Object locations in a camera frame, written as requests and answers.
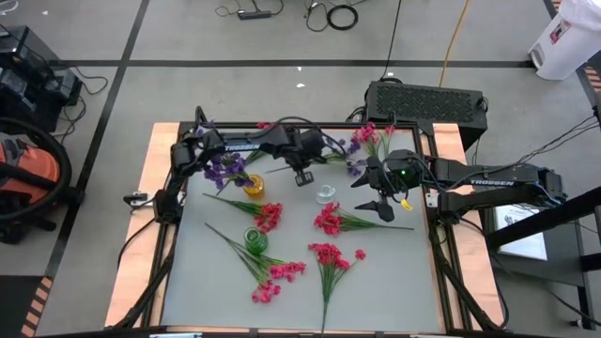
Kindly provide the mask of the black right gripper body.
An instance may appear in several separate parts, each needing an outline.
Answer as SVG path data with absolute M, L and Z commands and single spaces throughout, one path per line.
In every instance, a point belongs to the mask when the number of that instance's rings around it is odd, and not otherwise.
M 393 150 L 383 160 L 376 156 L 379 168 L 378 193 L 383 197 L 393 197 L 395 194 L 408 195 L 410 189 L 423 184 L 428 170 L 428 156 L 408 149 Z

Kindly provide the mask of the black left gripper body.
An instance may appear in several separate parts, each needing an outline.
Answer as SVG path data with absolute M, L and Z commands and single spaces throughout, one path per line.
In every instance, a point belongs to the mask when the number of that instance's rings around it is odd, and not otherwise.
M 305 169 L 311 162 L 323 164 L 327 160 L 322 155 L 325 147 L 322 132 L 317 129 L 300 131 L 297 128 L 285 128 L 288 144 L 280 149 L 280 157 L 293 169 Z

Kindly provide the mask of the red artificial flower stem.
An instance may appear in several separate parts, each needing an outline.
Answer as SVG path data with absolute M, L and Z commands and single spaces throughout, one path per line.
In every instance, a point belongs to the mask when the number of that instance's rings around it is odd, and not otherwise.
M 206 193 L 205 196 L 224 202 L 227 205 L 235 207 L 251 215 L 253 217 L 255 227 L 265 234 L 275 229 L 282 218 L 283 205 L 281 203 L 258 204 L 253 202 L 224 199 L 222 197 Z
M 340 249 L 331 243 L 312 243 L 308 245 L 308 249 L 315 255 L 320 274 L 323 299 L 320 335 L 323 335 L 335 287 L 358 262 L 367 257 L 367 254 L 363 249 L 358 249 L 354 253 L 355 260 L 350 262 L 343 257 Z
M 329 236 L 338 236 L 343 232 L 368 229 L 410 230 L 410 227 L 390 226 L 366 221 L 343 210 L 339 203 L 326 204 L 315 217 L 314 226 Z

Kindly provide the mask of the yellow glass vase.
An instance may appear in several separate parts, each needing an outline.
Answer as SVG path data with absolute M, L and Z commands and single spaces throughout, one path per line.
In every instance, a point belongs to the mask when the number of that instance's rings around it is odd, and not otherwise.
M 242 189 L 252 198 L 259 198 L 264 194 L 264 180 L 259 175 L 249 175 L 248 181 Z

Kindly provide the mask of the green glass vase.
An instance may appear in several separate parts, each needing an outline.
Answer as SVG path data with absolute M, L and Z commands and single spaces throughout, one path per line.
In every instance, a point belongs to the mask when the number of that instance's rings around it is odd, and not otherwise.
M 254 255 L 265 252 L 269 246 L 269 238 L 260 229 L 249 227 L 243 234 L 246 250 Z

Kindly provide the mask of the black perforated computer case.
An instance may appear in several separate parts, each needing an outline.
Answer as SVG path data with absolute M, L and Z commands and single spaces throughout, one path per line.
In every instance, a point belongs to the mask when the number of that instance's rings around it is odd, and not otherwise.
M 364 101 L 368 121 L 413 122 L 428 134 L 435 124 L 456 124 L 465 150 L 487 131 L 488 100 L 480 91 L 375 81 Z

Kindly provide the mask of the white printed paper sheet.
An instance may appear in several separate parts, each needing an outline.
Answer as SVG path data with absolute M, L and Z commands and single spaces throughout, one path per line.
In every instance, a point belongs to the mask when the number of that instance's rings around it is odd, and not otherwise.
M 523 221 L 538 212 L 538 208 L 526 205 L 495 207 L 493 211 L 494 229 L 496 231 L 502 230 L 503 228 L 519 221 Z M 547 261 L 547 247 L 542 233 L 501 245 L 498 249 L 498 253 Z

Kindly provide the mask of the black metal stand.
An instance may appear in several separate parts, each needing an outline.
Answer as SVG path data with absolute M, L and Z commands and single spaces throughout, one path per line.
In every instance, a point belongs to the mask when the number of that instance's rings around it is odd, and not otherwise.
M 572 285 L 578 290 L 578 307 L 569 308 L 580 315 L 570 322 L 585 330 L 601 329 L 601 321 L 593 318 L 593 308 L 587 274 L 601 270 L 601 252 L 585 254 L 578 220 L 593 215 L 601 243 L 601 186 L 574 197 L 563 205 L 541 211 L 486 236 L 492 254 L 493 267 L 508 274 L 519 274 Z M 506 244 L 532 235 L 542 235 L 547 248 L 547 260 L 498 253 Z

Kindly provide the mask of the white bin with bag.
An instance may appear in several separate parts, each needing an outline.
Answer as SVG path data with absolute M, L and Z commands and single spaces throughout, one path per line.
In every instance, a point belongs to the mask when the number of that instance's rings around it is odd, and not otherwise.
M 536 75 L 561 81 L 601 51 L 601 0 L 561 0 L 528 50 Z

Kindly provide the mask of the orange and black vacuum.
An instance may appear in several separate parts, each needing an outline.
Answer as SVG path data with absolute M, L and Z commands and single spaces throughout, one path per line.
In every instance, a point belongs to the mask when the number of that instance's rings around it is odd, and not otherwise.
M 69 155 L 50 133 L 0 116 L 0 243 L 16 244 L 34 228 L 53 232 L 46 215 L 85 198 L 71 178 Z

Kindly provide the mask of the black floor equipment boxes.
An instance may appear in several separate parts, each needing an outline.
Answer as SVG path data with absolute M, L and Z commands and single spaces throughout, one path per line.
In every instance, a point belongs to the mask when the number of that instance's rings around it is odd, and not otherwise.
M 83 86 L 70 69 L 51 66 L 58 59 L 28 26 L 0 24 L 0 117 L 55 131 L 61 111 L 77 103 Z

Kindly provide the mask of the black mat with striped edge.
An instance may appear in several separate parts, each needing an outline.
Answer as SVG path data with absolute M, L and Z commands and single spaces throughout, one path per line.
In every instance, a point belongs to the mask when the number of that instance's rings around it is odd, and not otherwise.
M 0 338 L 33 338 L 53 280 L 46 276 L 0 275 Z

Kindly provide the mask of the small black frame bracket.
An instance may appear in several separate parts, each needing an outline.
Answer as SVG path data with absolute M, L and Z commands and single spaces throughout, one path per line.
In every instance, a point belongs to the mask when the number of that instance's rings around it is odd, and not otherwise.
M 150 200 L 147 192 L 132 192 L 130 194 L 126 194 L 122 198 L 123 202 L 129 205 L 130 207 L 140 207 L 144 203 Z

